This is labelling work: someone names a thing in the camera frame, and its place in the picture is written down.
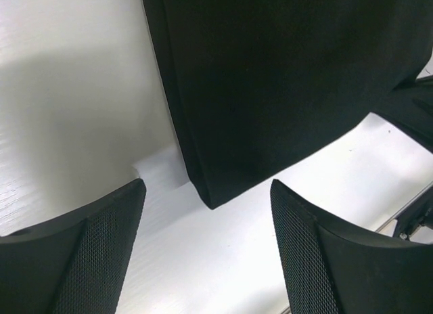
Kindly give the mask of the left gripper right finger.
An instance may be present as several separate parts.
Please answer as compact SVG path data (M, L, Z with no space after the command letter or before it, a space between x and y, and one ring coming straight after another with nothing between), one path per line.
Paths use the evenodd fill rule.
M271 184L293 313L431 313L432 246L354 225Z

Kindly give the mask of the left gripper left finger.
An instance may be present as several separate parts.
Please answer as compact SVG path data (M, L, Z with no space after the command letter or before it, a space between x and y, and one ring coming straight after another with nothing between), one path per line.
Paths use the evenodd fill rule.
M145 195L135 179L1 237L1 312L115 313Z

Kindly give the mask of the black t shirt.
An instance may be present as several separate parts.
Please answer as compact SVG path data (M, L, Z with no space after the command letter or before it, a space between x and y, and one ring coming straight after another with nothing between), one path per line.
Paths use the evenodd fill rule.
M143 0L187 174L215 209L369 113L432 149L432 0Z

